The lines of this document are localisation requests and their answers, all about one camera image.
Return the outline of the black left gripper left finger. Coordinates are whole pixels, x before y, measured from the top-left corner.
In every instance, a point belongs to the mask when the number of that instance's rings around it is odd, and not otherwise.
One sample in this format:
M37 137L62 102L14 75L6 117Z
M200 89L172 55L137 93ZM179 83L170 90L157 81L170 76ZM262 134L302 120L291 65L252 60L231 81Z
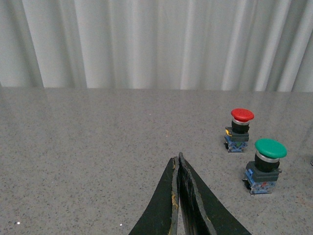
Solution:
M144 213L131 235L176 235L179 214L179 160L169 160Z

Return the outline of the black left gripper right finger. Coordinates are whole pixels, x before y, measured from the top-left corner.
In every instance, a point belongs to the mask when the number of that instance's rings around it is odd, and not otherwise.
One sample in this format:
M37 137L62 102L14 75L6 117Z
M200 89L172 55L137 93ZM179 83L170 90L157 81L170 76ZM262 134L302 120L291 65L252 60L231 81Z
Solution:
M187 235L249 235L179 153L179 196Z

